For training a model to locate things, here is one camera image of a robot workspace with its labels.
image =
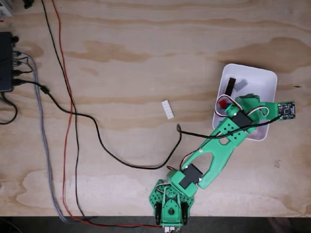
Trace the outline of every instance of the white lego brick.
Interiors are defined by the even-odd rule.
[[[172,109],[170,107],[169,101],[168,100],[162,101],[162,106],[164,108],[167,119],[174,118],[174,114],[173,114]]]

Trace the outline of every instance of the cable connector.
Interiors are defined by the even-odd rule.
[[[19,86],[24,84],[25,82],[22,79],[13,79],[12,84],[13,86]]]
[[[36,82],[32,82],[32,81],[27,81],[27,80],[22,80],[22,79],[13,79],[13,85],[14,86],[19,86],[19,85],[22,85],[22,84],[25,84],[25,83],[31,83],[31,84],[34,84],[34,85],[37,85],[40,87],[41,91],[44,93],[44,94],[49,94],[50,93],[50,90],[46,87],[46,86],[43,86],[39,83],[36,83]]]
[[[18,57],[18,56],[21,56],[20,51],[12,51],[12,57]]]
[[[46,86],[41,86],[40,87],[41,91],[43,91],[44,94],[48,94],[50,90]]]
[[[15,60],[12,61],[12,66],[13,67],[20,66],[21,64],[22,64],[22,62],[20,62],[20,61],[15,61]]]
[[[21,75],[23,72],[22,71],[20,71],[19,69],[14,69],[14,70],[12,70],[12,75],[13,76],[19,76],[19,75]]]

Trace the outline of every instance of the robotic arm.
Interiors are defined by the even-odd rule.
[[[167,183],[159,180],[149,200],[155,210],[156,223],[162,225],[165,232],[178,230],[187,223],[190,207],[194,202],[194,194],[207,186],[223,170],[233,150],[256,130],[261,120],[285,120],[295,118],[294,102],[260,102],[259,96],[248,94],[240,96],[230,104],[225,112],[227,116],[218,125],[203,144],[192,153],[186,155],[180,164],[180,170],[171,169],[167,175]],[[227,142],[222,144],[221,137]],[[205,153],[212,154],[208,171],[203,174],[193,160]]]

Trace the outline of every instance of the wood grain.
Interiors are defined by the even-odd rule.
[[[45,2],[57,38],[56,16],[51,2]],[[28,10],[22,2],[16,4],[15,16],[0,24],[0,30],[20,37],[16,49],[35,58],[41,83],[69,108],[40,1]],[[106,146],[132,164],[161,163],[178,140],[176,123],[187,131],[212,132],[213,106],[227,63],[275,71],[276,101],[295,100],[297,119],[271,125],[262,142],[243,142],[219,177],[197,192],[191,215],[311,216],[310,1],[58,0],[56,4],[77,108],[97,118]],[[55,215],[33,87],[16,87],[7,97],[20,113],[13,124],[0,129],[0,215]],[[68,115],[42,98],[55,192],[61,202]],[[165,99],[171,103],[172,120],[162,109]],[[1,120],[10,114],[1,106]],[[101,148],[92,122],[81,117],[78,121],[78,187],[85,213],[152,215],[148,196],[167,169],[142,171],[119,164]],[[66,200],[79,215],[74,199],[74,138],[72,128]],[[184,136],[170,165],[177,166],[201,142]],[[203,157],[198,163],[208,167],[209,160]]]

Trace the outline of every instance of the circuit board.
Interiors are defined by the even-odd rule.
[[[280,120],[296,118],[295,102],[281,102],[277,105],[278,115],[282,115]]]

